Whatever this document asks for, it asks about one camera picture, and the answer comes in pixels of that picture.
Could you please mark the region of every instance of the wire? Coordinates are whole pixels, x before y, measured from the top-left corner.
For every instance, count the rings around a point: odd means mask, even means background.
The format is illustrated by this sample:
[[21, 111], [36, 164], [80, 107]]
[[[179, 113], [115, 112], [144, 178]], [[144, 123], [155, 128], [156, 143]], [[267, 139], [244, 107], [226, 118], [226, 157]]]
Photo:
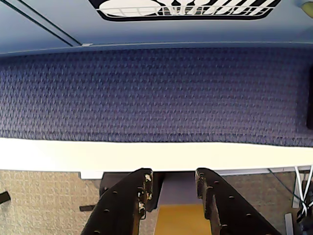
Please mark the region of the wire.
[[284, 186], [285, 189], [287, 189], [288, 192], [290, 192], [295, 198], [297, 198], [300, 202], [305, 203], [303, 200], [301, 200], [300, 197], [298, 197], [296, 194], [294, 194], [272, 171], [268, 168], [268, 171], [281, 183], [282, 186]]
[[312, 175], [313, 175], [313, 165], [310, 168], [310, 173], [309, 173], [309, 177], [308, 177], [308, 181], [307, 181], [307, 186], [305, 188], [304, 195], [303, 195], [304, 199], [306, 198], [307, 193], [309, 191], [309, 187], [310, 187], [311, 180], [312, 180]]
[[[307, 193], [309, 191], [309, 187], [310, 187], [310, 184], [311, 184], [311, 180], [312, 180], [312, 175], [313, 175], [313, 165], [311, 166], [310, 168], [310, 173], [309, 173], [309, 177], [308, 177], [308, 181], [307, 181], [307, 185], [306, 185], [306, 188], [305, 188], [305, 191], [304, 191], [304, 200], [306, 199], [307, 197]], [[313, 205], [313, 202], [310, 202], [309, 205], [308, 205], [308, 209]], [[301, 215], [303, 215], [303, 213], [305, 212], [305, 209], [303, 208], [302, 209], [302, 212], [301, 212]]]
[[299, 172], [299, 169], [297, 166], [295, 166], [294, 169], [295, 169], [295, 174], [296, 174], [297, 181], [298, 181], [299, 194], [300, 194], [300, 198], [301, 198], [302, 206], [303, 206], [302, 211], [304, 210], [304, 214], [305, 214], [305, 216], [307, 216], [308, 215], [308, 209], [307, 209], [307, 205], [304, 202], [300, 172]]

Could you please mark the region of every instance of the yellow object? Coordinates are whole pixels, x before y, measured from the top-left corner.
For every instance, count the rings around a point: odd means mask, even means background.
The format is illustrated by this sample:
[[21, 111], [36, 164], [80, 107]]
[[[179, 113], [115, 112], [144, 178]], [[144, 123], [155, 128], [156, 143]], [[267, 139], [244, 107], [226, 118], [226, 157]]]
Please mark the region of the yellow object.
[[301, 8], [308, 16], [313, 18], [313, 1], [306, 2], [305, 4], [302, 5]]
[[210, 221], [204, 218], [203, 205], [162, 205], [155, 235], [210, 235]]

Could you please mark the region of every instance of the black plastic part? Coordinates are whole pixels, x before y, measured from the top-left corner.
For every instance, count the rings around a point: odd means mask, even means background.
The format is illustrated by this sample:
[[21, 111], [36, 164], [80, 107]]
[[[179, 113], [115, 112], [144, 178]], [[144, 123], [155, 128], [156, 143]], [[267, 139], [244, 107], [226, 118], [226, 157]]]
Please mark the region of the black plastic part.
[[81, 234], [138, 235], [152, 185], [151, 169], [142, 168], [124, 177], [101, 196]]
[[0, 193], [0, 204], [11, 201], [11, 197], [7, 191]]
[[[109, 188], [117, 184], [123, 178], [125, 178], [129, 173], [103, 173], [101, 183], [100, 183], [100, 196], [105, 193]], [[160, 197], [162, 184], [164, 181], [165, 173], [163, 172], [154, 172], [153, 173], [153, 197], [152, 200], [149, 200], [146, 205], [146, 211], [151, 212], [157, 208], [158, 199]]]
[[80, 206], [79, 211], [81, 211], [81, 212], [89, 212], [90, 211], [91, 212], [91, 211], [93, 211], [95, 206], [96, 205]]
[[207, 168], [196, 171], [198, 197], [212, 235], [281, 235], [220, 175]]
[[313, 67], [310, 70], [307, 127], [313, 130]]

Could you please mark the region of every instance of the light blue surface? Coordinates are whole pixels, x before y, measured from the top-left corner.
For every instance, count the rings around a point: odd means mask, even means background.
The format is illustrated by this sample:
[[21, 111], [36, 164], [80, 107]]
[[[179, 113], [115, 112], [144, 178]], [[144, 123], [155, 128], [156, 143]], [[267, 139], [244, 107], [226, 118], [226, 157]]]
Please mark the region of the light blue surface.
[[32, 10], [30, 10], [28, 7], [26, 7], [25, 5], [21, 4], [19, 1], [17, 0], [10, 0], [10, 3], [13, 4], [16, 8], [18, 8], [19, 10], [21, 10], [22, 12], [24, 12], [25, 14], [27, 14], [28, 16], [30, 16], [31, 18], [33, 18], [34, 20], [36, 20], [37, 22], [39, 22], [41, 25], [43, 25], [44, 27], [48, 28], [49, 30], [51, 30], [53, 33], [55, 33], [56, 35], [58, 35], [59, 37], [63, 38], [64, 40], [66, 40], [68, 43], [72, 44], [73, 46], [79, 46], [78, 43], [76, 43], [75, 41], [73, 41], [70, 37], [68, 37], [66, 34], [64, 34], [62, 31], [60, 31], [59, 29], [57, 29], [56, 27], [54, 27], [52, 24], [50, 24], [49, 22], [47, 22], [45, 19], [43, 19], [41, 16], [39, 16], [38, 14], [36, 14], [35, 12], [33, 12]]
[[313, 19], [303, 0], [282, 0], [264, 19], [110, 22], [88, 0], [26, 0], [82, 43], [313, 43]]
[[65, 43], [0, 2], [0, 53], [67, 47]]

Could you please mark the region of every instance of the white edge strip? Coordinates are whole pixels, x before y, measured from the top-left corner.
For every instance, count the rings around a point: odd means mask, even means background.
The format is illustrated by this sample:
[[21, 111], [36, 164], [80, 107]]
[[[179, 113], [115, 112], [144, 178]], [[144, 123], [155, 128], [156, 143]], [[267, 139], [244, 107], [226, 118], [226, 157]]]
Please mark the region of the white edge strip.
[[313, 148], [245, 143], [114, 143], [0, 138], [0, 169], [66, 172], [243, 170], [313, 164]]

